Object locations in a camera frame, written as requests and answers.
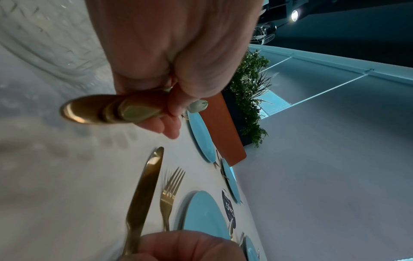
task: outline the blue plate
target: blue plate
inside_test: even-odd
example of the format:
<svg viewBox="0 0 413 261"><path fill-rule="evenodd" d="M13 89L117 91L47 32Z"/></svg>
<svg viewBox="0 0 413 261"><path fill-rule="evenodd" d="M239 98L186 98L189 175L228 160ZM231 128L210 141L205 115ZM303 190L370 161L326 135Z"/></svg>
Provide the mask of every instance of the blue plate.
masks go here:
<svg viewBox="0 0 413 261"><path fill-rule="evenodd" d="M189 113L189 125L199 148L209 162L215 162L215 147L211 135L199 113Z"/></svg>
<svg viewBox="0 0 413 261"><path fill-rule="evenodd" d="M259 261L257 251L255 251L255 247L253 245L253 242L251 241L251 239L248 236L246 236L246 241L247 242L245 243L245 247L247 249L248 261Z"/></svg>
<svg viewBox="0 0 413 261"><path fill-rule="evenodd" d="M205 191L199 191L192 197L183 229L231 240L221 210L214 198Z"/></svg>
<svg viewBox="0 0 413 261"><path fill-rule="evenodd" d="M228 178L229 188L231 189L232 195L234 196L235 202L241 202L240 192L238 191L237 181L235 180L235 176L231 171L227 161L223 158L222 159L222 166L224 167L225 176Z"/></svg>

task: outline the green foliage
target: green foliage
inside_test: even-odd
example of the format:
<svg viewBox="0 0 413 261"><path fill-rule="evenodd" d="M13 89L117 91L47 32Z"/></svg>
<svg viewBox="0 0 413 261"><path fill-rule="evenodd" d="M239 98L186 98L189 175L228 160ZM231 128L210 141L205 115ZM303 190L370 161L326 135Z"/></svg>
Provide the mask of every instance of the green foliage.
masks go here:
<svg viewBox="0 0 413 261"><path fill-rule="evenodd" d="M260 71L267 67L269 60L264 56L259 56L258 51L248 51L241 65L238 67L228 85L235 94L235 101L243 114L246 128L241 130L242 134L249 136L258 147L268 133L259 126L260 108L262 102L258 97L268 91L270 78Z"/></svg>

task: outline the black planter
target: black planter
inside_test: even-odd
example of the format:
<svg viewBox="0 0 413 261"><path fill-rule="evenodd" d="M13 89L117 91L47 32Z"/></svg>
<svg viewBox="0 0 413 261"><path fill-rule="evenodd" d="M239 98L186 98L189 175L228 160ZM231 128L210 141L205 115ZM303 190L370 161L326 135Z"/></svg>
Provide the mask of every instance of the black planter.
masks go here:
<svg viewBox="0 0 413 261"><path fill-rule="evenodd" d="M242 116L241 109L235 102L235 94L230 89L224 89L222 92L225 103L227 104L229 114L237 129L238 136L241 139L242 145L246 146L252 143L251 138L241 134L241 130L246 127L244 118Z"/></svg>

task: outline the human hand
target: human hand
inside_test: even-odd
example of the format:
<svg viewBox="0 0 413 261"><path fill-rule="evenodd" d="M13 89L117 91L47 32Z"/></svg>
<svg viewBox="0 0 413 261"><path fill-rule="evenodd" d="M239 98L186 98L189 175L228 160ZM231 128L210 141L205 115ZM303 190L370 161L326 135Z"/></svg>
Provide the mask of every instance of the human hand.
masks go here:
<svg viewBox="0 0 413 261"><path fill-rule="evenodd" d="M246 261L241 248L229 240L195 231L143 236L138 254L120 261Z"/></svg>
<svg viewBox="0 0 413 261"><path fill-rule="evenodd" d="M170 115L142 128L177 138L178 116L191 102L220 92L240 64L262 0L86 0L112 67L115 89L128 94L177 83Z"/></svg>

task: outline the bright light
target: bright light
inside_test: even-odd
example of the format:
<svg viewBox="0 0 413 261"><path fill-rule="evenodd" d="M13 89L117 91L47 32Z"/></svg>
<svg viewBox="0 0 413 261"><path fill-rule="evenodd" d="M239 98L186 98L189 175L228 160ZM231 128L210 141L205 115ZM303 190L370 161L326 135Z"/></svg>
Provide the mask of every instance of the bright light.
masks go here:
<svg viewBox="0 0 413 261"><path fill-rule="evenodd" d="M294 10L294 11L291 13L291 20L292 20L293 22L295 22L295 21L297 21L297 19L298 19L298 11L297 11L297 10Z"/></svg>

